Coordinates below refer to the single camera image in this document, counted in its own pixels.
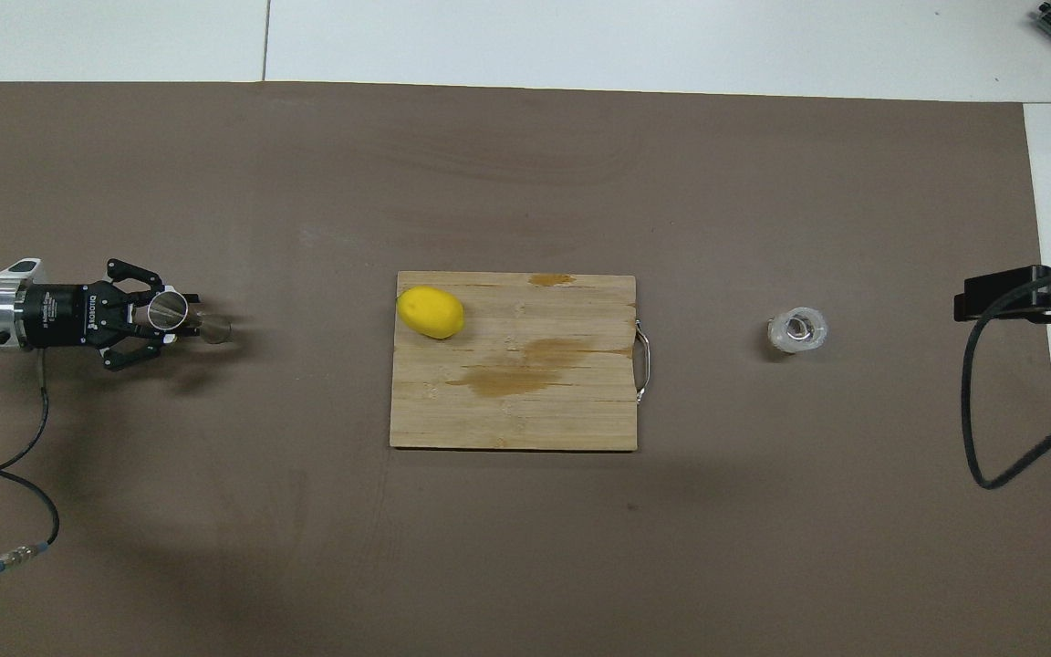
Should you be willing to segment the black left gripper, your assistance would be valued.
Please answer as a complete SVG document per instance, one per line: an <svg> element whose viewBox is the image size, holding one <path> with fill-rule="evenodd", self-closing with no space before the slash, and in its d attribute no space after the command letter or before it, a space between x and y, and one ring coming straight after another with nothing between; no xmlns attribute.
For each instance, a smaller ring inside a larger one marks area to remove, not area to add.
<svg viewBox="0 0 1051 657"><path fill-rule="evenodd" d="M26 349L104 349L104 367L121 371L160 357L178 333L130 323L128 316L186 316L202 303L146 267L109 259L106 280L88 284L26 284ZM133 348L122 341L140 342Z"/></svg>

